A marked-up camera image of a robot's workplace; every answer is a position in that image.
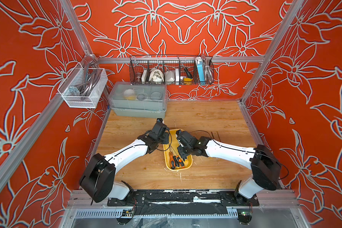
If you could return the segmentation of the yellow plastic tray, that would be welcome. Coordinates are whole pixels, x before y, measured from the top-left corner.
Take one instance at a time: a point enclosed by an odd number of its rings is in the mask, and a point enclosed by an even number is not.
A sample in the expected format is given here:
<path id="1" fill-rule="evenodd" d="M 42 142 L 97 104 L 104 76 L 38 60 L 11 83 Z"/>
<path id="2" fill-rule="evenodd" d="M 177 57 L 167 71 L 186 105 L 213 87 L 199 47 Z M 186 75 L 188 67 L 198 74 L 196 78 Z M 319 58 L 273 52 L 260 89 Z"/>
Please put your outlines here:
<path id="1" fill-rule="evenodd" d="M 170 171 L 189 169 L 193 164 L 193 158 L 191 155 L 188 155 L 186 159 L 183 159 L 179 154 L 178 147 L 180 146 L 180 143 L 176 136 L 178 130 L 181 129 L 170 130 L 171 135 L 169 136 L 169 144 L 164 144 L 162 149 L 164 152 L 166 167 Z"/>

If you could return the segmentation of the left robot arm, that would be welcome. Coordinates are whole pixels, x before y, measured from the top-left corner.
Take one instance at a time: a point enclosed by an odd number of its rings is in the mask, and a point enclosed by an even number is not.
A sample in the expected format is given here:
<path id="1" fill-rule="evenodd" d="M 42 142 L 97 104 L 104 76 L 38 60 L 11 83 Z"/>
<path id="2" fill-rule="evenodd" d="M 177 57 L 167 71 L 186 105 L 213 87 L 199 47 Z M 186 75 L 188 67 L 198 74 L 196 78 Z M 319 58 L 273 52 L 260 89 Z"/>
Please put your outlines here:
<path id="1" fill-rule="evenodd" d="M 116 174 L 135 159 L 153 153 L 160 144 L 168 144 L 169 137 L 170 129 L 158 118 L 152 130 L 123 149 L 104 156 L 94 154 L 79 180 L 80 187 L 96 203 L 108 198 L 126 199 L 131 194 L 131 187 L 125 182 L 116 182 Z"/>

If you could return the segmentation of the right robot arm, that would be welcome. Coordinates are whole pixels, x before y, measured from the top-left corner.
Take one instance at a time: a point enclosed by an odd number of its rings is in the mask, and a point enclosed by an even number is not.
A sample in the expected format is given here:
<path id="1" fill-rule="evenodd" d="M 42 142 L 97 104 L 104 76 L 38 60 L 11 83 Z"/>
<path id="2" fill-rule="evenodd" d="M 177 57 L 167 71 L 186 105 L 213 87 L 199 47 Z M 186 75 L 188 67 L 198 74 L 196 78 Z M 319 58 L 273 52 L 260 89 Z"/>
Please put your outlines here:
<path id="1" fill-rule="evenodd" d="M 179 143 L 178 152 L 183 159 L 188 155 L 219 158 L 252 171 L 251 177 L 241 180 L 234 191 L 234 198 L 239 204 L 248 202 L 261 190 L 279 189 L 282 164 L 261 144 L 256 148 L 240 147 L 205 136 L 198 139 L 183 130 L 176 131 L 176 139 Z"/>

